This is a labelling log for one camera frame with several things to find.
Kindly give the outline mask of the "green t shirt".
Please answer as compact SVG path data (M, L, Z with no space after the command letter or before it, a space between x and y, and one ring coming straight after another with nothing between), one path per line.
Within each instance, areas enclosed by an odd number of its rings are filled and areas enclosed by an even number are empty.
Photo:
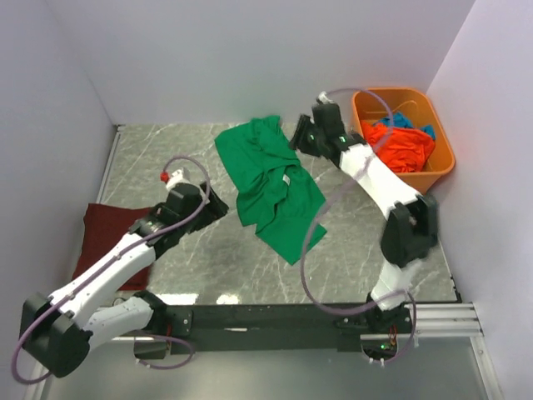
M296 263L326 199L289 148L281 118L253 118L228 128L215 138L215 145L237 189L242 226L253 225L258 238L287 263Z

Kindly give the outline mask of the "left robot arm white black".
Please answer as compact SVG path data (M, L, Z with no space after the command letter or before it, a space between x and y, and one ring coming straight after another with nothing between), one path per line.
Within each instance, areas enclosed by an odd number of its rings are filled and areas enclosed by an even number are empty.
M22 305L17 350L25 350L50 374L64 378L97 347L139 331L168 340L167 305L147 290L101 310L129 278L152 265L181 238L223 218L229 207L207 182L179 182L167 199L136 220L117 245L86 272L51 295L35 293Z

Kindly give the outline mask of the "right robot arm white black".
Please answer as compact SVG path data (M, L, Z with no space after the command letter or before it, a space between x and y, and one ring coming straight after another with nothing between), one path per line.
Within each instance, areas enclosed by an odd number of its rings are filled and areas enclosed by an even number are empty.
M354 312L370 331L383 333L405 320L411 282L438 242L437 202L404 183L362 136L347 133L338 104L326 94L311 110L299 117L290 147L332 162L359 184L385 219L380 275L366 303Z

